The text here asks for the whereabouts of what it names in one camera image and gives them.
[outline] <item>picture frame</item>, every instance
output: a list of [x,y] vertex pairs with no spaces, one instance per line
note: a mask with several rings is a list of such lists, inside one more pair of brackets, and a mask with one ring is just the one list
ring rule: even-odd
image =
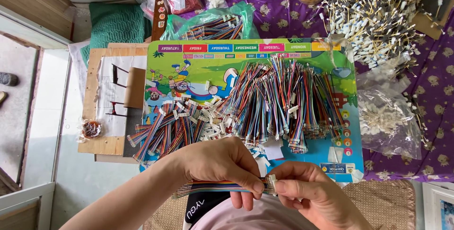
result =
[[423,183],[425,228],[454,230],[454,190]]

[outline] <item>purple fabric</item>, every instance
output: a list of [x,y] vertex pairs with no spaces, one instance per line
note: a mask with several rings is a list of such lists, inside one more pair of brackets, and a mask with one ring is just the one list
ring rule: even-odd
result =
[[[316,13],[316,9],[298,0],[226,1],[229,6],[240,1],[253,4],[257,9],[254,12],[254,24],[263,39],[326,36],[324,24],[318,15],[312,20],[313,23],[303,24]],[[194,15],[194,12],[189,12],[180,16],[190,18]],[[454,162],[449,161],[450,158],[454,159],[451,144],[454,140],[454,55],[451,49],[454,48],[454,31],[451,28],[453,22],[451,15],[446,24],[446,35],[442,35],[440,40],[425,37],[419,41],[417,48],[421,54],[414,55],[419,66],[413,69],[417,77],[407,74],[412,82],[407,92],[419,94],[419,106],[425,114],[428,128],[425,136],[431,142],[430,149],[421,148],[422,160],[403,158],[400,155],[388,157],[363,150],[366,180],[396,180],[406,177],[417,181],[454,182]],[[359,63],[356,63],[356,67],[359,73],[368,70],[367,66]]]

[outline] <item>green plastic bag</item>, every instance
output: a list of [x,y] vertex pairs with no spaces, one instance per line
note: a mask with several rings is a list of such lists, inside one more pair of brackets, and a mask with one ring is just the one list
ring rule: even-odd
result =
[[182,40],[182,35],[188,31],[188,27],[208,23],[227,14],[236,14],[243,18],[242,39],[259,39],[257,28],[253,24],[255,10],[250,4],[241,1],[229,8],[209,9],[188,20],[171,14],[167,18],[167,27],[160,40]]

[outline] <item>green cushion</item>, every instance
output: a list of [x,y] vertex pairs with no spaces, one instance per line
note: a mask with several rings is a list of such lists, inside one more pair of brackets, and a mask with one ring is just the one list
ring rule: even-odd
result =
[[83,47],[83,61],[88,67],[91,48],[107,48],[109,43],[143,43],[144,12],[138,4],[90,3],[91,39]]

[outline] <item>shoe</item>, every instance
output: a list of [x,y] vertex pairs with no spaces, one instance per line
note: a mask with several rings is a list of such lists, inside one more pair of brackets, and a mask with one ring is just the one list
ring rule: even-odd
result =
[[0,92],[0,105],[8,97],[8,93]]
[[10,73],[0,72],[0,84],[6,86],[16,86],[17,85],[17,76]]

